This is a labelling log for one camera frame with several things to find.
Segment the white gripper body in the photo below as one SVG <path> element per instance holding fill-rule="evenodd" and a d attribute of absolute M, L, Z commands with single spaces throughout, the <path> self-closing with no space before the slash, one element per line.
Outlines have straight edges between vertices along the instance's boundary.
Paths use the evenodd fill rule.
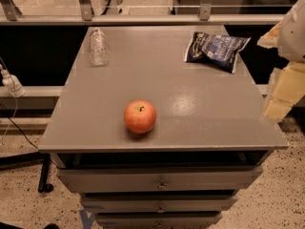
<path fill-rule="evenodd" d="M 305 62 L 305 0 L 297 0 L 283 17 L 277 50 L 289 61 Z"/>

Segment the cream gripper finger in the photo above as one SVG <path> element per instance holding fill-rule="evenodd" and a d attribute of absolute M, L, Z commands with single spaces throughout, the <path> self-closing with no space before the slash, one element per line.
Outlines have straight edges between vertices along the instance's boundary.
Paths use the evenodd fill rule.
<path fill-rule="evenodd" d="M 257 45 L 266 49 L 276 48 L 280 26 L 280 22 L 274 25 L 268 32 L 258 39 Z"/>
<path fill-rule="evenodd" d="M 262 116 L 279 122 L 304 96 L 305 63 L 289 62 L 282 70 L 274 68 L 270 75 Z"/>

